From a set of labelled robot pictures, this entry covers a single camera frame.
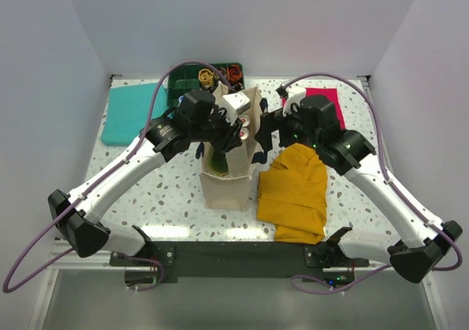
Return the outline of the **beige canvas tote bag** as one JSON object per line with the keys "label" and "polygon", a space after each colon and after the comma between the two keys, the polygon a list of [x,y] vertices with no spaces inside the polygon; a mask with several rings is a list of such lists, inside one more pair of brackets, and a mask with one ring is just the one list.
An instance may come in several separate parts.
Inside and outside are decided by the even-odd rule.
{"label": "beige canvas tote bag", "polygon": [[210,161],[215,150],[210,143],[204,143],[199,178],[208,208],[247,210],[249,206],[248,198],[257,167],[252,160],[255,154],[262,152],[260,144],[254,139],[260,127],[262,95],[258,87],[246,89],[244,93],[251,101],[251,108],[245,112],[245,115],[250,117],[250,123],[243,128],[243,144],[226,154],[229,168],[227,175],[219,176],[213,171]]}

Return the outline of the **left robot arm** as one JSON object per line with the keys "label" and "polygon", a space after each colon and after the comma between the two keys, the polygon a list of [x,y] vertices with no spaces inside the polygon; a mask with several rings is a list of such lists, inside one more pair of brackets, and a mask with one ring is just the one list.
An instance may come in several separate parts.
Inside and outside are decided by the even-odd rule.
{"label": "left robot arm", "polygon": [[204,90],[185,93],[178,107],[150,120],[102,171],[68,193],[55,190],[48,197],[57,229],[79,257],[105,250],[125,254],[134,265],[147,264],[152,256],[149,236],[140,227],[105,221],[106,211],[140,179],[193,142],[208,142],[222,153],[239,147],[243,124],[239,116],[250,106],[244,92],[220,100]]}

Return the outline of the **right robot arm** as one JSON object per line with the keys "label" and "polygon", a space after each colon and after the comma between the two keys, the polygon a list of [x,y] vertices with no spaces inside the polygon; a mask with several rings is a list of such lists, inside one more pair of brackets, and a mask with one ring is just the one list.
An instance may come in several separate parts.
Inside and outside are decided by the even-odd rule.
{"label": "right robot arm", "polygon": [[290,98],[284,107],[260,116],[255,139],[272,149],[301,143],[315,150],[321,162],[361,190],[398,233],[393,242],[384,235],[342,227],[326,241],[328,261],[342,266],[361,258],[390,265],[401,277],[421,282],[435,269],[462,234],[455,221],[444,222],[429,212],[381,165],[374,146],[359,132],[341,128],[334,103],[324,95]]}

